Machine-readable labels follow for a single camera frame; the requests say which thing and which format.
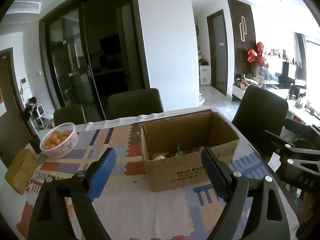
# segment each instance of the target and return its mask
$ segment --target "plastic basket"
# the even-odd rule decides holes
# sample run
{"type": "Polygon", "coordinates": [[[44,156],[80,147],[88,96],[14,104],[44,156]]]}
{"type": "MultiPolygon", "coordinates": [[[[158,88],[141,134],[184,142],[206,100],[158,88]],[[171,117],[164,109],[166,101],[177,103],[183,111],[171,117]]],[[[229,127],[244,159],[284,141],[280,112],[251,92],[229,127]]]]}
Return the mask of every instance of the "plastic basket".
{"type": "Polygon", "coordinates": [[[50,132],[48,132],[41,140],[40,149],[50,158],[50,159],[59,159],[63,156],[67,155],[77,144],[78,142],[78,134],[76,132],[76,125],[71,122],[63,123],[55,128],[53,128],[50,132]],[[68,136],[68,138],[50,150],[45,150],[44,142],[48,138],[51,137],[54,131],[63,132],[65,130],[70,130],[72,133],[68,136]]]}

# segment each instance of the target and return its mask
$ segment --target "silver screw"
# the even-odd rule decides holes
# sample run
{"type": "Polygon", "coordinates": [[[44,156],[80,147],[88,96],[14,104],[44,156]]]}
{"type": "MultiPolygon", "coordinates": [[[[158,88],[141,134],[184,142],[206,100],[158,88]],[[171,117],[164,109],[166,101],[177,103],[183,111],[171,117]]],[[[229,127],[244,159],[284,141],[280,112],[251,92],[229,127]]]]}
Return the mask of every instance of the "silver screw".
{"type": "Polygon", "coordinates": [[[77,176],[78,178],[82,178],[82,177],[84,176],[84,174],[85,174],[85,171],[78,171],[78,172],[76,173],[76,176],[77,176]]]}
{"type": "Polygon", "coordinates": [[[53,181],[53,177],[49,176],[45,179],[46,182],[52,182],[53,181]]]}
{"type": "Polygon", "coordinates": [[[265,176],[264,179],[267,181],[267,182],[271,182],[272,181],[272,178],[270,176],[265,176]]]}
{"type": "Polygon", "coordinates": [[[234,172],[233,172],[233,176],[239,178],[239,177],[242,176],[242,174],[241,174],[241,172],[239,172],[239,171],[234,171],[234,172]]]}

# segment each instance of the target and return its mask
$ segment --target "tablecloth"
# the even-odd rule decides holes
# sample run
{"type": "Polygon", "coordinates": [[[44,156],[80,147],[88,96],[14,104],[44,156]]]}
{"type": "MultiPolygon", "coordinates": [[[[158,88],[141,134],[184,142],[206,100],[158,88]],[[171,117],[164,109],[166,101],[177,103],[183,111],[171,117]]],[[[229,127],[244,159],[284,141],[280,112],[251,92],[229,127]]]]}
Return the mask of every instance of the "tablecloth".
{"type": "MultiPolygon", "coordinates": [[[[116,164],[100,196],[92,202],[112,239],[206,239],[225,205],[215,194],[210,181],[152,192],[143,167],[138,136],[140,126],[137,122],[172,115],[175,114],[164,113],[78,126],[79,139],[75,148],[61,159],[45,161],[33,174],[21,221],[16,225],[18,231],[27,238],[33,206],[48,175],[56,179],[69,178],[79,170],[86,170],[108,147],[112,147],[116,151],[116,164]],[[112,127],[115,123],[121,125],[121,122],[123,126],[112,127]]],[[[259,155],[242,136],[230,168],[248,178],[262,179],[270,175],[259,155]]],[[[287,217],[290,218],[289,227],[294,239],[298,221],[280,189],[279,193],[287,217]]],[[[234,239],[242,235],[251,202],[252,198],[247,198],[234,239]]],[[[78,239],[84,239],[71,199],[66,199],[66,203],[75,234],[78,239]]]]}

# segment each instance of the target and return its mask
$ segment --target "white basket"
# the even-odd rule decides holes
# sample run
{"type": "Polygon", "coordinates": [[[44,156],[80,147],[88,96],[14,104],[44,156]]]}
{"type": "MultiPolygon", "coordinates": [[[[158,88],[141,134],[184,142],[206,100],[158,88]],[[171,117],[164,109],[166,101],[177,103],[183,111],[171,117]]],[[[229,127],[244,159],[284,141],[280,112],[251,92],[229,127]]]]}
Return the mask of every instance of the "white basket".
{"type": "Polygon", "coordinates": [[[71,150],[76,146],[77,142],[78,142],[78,134],[76,132],[76,125],[71,122],[66,122],[53,128],[50,132],[48,132],[42,138],[40,143],[40,150],[42,150],[50,159],[55,160],[55,159],[62,158],[63,156],[71,152],[71,150]],[[44,149],[45,140],[50,138],[54,131],[63,132],[65,130],[71,130],[72,133],[68,136],[68,138],[64,142],[62,142],[61,144],[59,144],[58,146],[50,150],[44,149]]]}

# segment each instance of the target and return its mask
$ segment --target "chair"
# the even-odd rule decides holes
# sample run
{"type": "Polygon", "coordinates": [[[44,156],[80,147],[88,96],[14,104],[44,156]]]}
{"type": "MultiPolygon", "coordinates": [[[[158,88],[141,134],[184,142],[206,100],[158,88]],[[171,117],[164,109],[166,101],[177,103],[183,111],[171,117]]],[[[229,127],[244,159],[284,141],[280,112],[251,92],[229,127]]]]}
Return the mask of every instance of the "chair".
{"type": "Polygon", "coordinates": [[[232,123],[247,138],[265,161],[270,156],[263,156],[259,151],[259,135],[268,130],[280,136],[288,112],[288,103],[268,90],[249,86],[242,98],[232,123]]]}
{"type": "Polygon", "coordinates": [[[87,123],[82,105],[66,106],[54,111],[53,121],[55,126],[65,122],[72,122],[75,125],[87,123]]]}
{"type": "Polygon", "coordinates": [[[109,120],[162,112],[160,93],[155,88],[123,92],[108,98],[107,116],[109,120]]]}

